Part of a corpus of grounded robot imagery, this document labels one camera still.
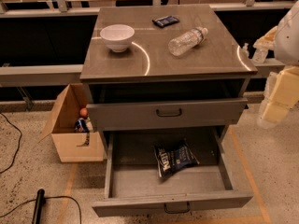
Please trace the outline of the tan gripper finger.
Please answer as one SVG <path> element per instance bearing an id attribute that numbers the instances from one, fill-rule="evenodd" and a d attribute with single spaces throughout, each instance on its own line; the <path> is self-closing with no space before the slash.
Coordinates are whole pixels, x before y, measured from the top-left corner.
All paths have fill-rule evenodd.
<path id="1" fill-rule="evenodd" d="M 277 27 L 274 26 L 270 29 L 265 35 L 258 38 L 253 47 L 256 49 L 269 49 L 273 50 L 275 46 L 275 35 L 276 35 Z"/>
<path id="2" fill-rule="evenodd" d="M 290 66 L 278 74 L 271 72 L 263 95 L 257 124 L 269 129 L 283 121 L 299 102 L 299 67 Z"/>

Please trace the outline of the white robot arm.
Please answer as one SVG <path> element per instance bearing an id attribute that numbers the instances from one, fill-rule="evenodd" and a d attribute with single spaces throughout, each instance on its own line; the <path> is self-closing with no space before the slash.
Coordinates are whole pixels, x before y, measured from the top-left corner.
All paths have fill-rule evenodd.
<path id="1" fill-rule="evenodd" d="M 283 121 L 299 102 L 299 1 L 253 47 L 273 50 L 275 59 L 285 64 L 278 74 L 270 73 L 264 89 L 257 123 L 269 129 Z"/>

